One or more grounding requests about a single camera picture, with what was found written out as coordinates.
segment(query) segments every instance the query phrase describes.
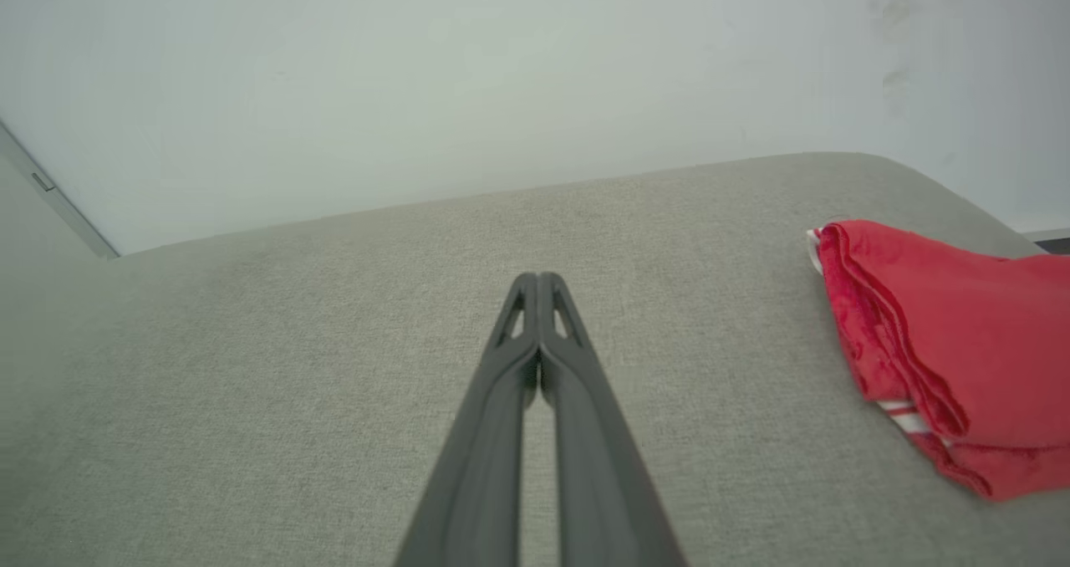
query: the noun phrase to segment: fabric texture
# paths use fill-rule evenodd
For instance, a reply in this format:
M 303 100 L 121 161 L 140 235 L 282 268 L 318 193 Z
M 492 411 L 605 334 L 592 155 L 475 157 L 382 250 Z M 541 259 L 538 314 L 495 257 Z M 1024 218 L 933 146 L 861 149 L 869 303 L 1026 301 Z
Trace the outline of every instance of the fabric texture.
M 827 225 L 819 247 L 862 396 L 942 473 L 997 501 L 1070 487 L 1070 259 L 994 258 L 868 220 Z
M 389 565 L 529 270 L 568 281 L 691 565 L 1066 564 L 1067 492 L 993 505 L 949 486 L 859 397 L 798 234 L 851 217 L 1039 254 L 897 163 L 805 153 L 302 221 L 41 281 L 0 269 L 40 290 L 0 331 L 0 564 Z M 523 451 L 521 562 L 556 565 L 542 399 Z

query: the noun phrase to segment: red cloth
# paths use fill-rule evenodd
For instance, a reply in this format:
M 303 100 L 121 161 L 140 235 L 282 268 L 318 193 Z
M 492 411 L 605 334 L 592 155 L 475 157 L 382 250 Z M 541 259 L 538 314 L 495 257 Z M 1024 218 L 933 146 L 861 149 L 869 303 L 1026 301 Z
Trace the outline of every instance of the red cloth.
M 1070 487 L 1068 256 L 992 258 L 867 220 L 819 240 L 858 387 L 941 473 L 995 501 Z

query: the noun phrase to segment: white stripe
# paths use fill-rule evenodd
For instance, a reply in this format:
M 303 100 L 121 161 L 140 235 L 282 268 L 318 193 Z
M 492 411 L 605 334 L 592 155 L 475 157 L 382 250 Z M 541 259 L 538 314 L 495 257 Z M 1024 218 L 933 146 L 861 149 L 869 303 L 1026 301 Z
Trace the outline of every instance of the white stripe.
M 886 411 L 898 411 L 899 408 L 914 408 L 914 402 L 910 400 L 887 400 L 886 402 L 877 402 L 877 405 Z
M 900 427 L 903 431 L 907 433 L 929 433 L 929 425 L 926 424 L 924 419 L 918 413 L 910 413 L 905 415 L 897 415 L 891 417 L 896 425 Z
M 817 239 L 819 234 L 821 234 L 821 228 L 813 228 L 806 232 L 806 239 L 810 242 L 807 243 L 806 249 L 810 254 L 810 262 L 817 270 L 817 274 L 825 274 L 825 269 L 821 266 L 821 259 L 817 258 L 817 246 L 821 244 L 821 240 Z

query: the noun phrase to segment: white wall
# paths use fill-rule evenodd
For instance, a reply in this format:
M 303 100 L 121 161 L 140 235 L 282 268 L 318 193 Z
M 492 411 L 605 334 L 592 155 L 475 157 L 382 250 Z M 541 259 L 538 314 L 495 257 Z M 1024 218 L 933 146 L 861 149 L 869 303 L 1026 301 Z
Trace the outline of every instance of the white wall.
M 792 151 L 1070 227 L 1068 0 L 0 0 L 0 119 L 117 246 Z

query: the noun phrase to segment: beige upholstered surface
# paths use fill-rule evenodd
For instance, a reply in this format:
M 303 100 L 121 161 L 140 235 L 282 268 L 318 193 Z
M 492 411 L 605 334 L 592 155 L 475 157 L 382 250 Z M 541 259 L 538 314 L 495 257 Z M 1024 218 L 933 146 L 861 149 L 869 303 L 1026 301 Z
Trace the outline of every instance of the beige upholstered surface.
M 3 563 L 388 564 L 524 270 L 568 281 L 693 565 L 1070 562 L 1070 493 L 980 501 L 859 399 L 802 236 L 842 217 L 1036 251 L 921 174 L 847 153 L 107 263 L 49 247 L 51 285 L 26 263 L 3 274 Z M 541 400 L 528 414 L 526 565 L 556 561 L 551 417 Z

